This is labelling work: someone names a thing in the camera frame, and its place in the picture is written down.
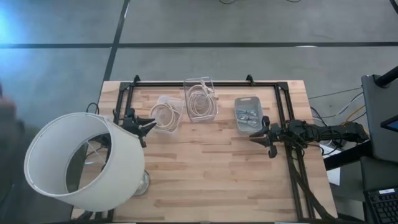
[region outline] white paper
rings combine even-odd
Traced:
[[[330,153],[331,151],[334,150],[333,148],[324,146],[322,144],[319,144],[319,146],[323,148],[323,150],[325,151],[325,154]],[[330,155],[323,156],[323,158],[327,158],[329,156],[339,154],[339,153],[340,153],[340,151],[336,150],[336,151],[332,152]],[[326,174],[328,175],[329,183],[340,186],[340,168],[329,170],[326,172]]]

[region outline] clear plastic container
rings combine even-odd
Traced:
[[[218,114],[217,97],[210,77],[186,79],[184,92],[191,122],[211,121]]]
[[[251,96],[235,99],[234,113],[239,134],[252,134],[262,129],[262,108],[258,97]]]
[[[181,121],[183,109],[183,100],[169,96],[160,96],[149,114],[157,123],[154,130],[162,133],[174,133]]]

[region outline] black metal frame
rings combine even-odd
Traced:
[[[280,123],[281,123],[281,125],[284,125],[286,120],[285,120],[285,115],[284,115],[282,98],[280,95],[280,91],[282,90],[284,92],[285,99],[286,99],[286,105],[287,105],[287,111],[289,113],[289,119],[294,119],[293,106],[292,106],[292,102],[290,99],[289,86],[288,86],[287,82],[254,82],[253,77],[251,75],[248,75],[246,78],[246,81],[242,81],[242,82],[214,81],[213,85],[215,87],[221,87],[221,86],[241,86],[241,87],[244,87],[244,86],[268,86],[268,87],[273,87],[275,90],[275,97],[276,97],[276,101],[277,101]],[[183,87],[183,82],[141,82],[141,79],[139,78],[139,76],[136,76],[134,78],[133,82],[121,82],[120,86],[119,86],[119,95],[118,95],[118,100],[116,103],[116,108],[114,110],[114,123],[118,124],[118,121],[120,120],[121,103],[123,101],[123,94],[124,94],[125,90],[129,90],[129,92],[127,94],[127,103],[126,103],[126,109],[128,109],[131,107],[132,93],[133,93],[134,87],[160,87],[160,86],[161,87]],[[292,169],[295,169],[295,167],[294,167],[294,163],[293,163],[293,157],[292,157],[292,153],[291,153],[292,148],[291,148],[290,144],[285,143],[285,150],[286,150],[286,155],[287,155],[287,165],[289,167],[290,181],[292,184],[292,193],[293,193],[293,198],[294,198],[294,203],[295,203],[295,208],[296,208],[297,219],[300,221],[303,219],[303,210],[302,210],[302,206],[301,206],[297,182],[292,177]],[[307,171],[305,170],[304,159],[299,150],[297,150],[297,161],[298,161],[298,167],[300,170],[300,174],[302,175],[303,182],[306,185],[308,185]],[[305,197],[305,200],[306,200],[306,206],[307,206],[309,219],[311,219],[311,220],[315,219],[315,212],[314,212],[314,209],[313,209],[310,199]]]

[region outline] keyboard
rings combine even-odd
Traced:
[[[398,224],[398,187],[364,192],[375,223]]]

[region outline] coiled cable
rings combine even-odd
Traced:
[[[152,107],[149,116],[156,120],[155,129],[171,132],[177,128],[181,114],[175,105],[166,101],[166,103],[160,103]]]
[[[203,80],[200,85],[192,86],[187,95],[187,110],[190,117],[203,117],[217,114],[217,97],[214,90],[206,86]]]

